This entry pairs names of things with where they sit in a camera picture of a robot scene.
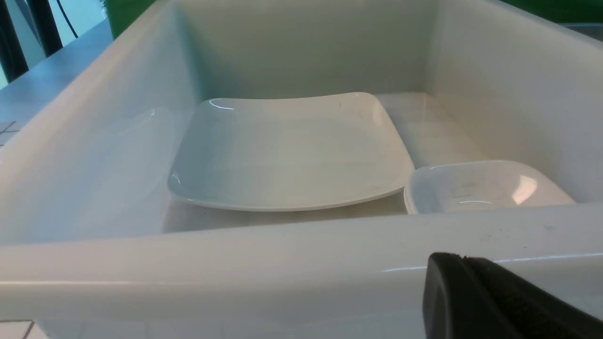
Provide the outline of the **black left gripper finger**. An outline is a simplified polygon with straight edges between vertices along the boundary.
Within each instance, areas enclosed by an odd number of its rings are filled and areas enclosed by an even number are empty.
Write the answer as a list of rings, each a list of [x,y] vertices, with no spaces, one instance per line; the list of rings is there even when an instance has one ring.
[[[428,339],[600,339],[603,323],[485,258],[432,253],[423,296]]]

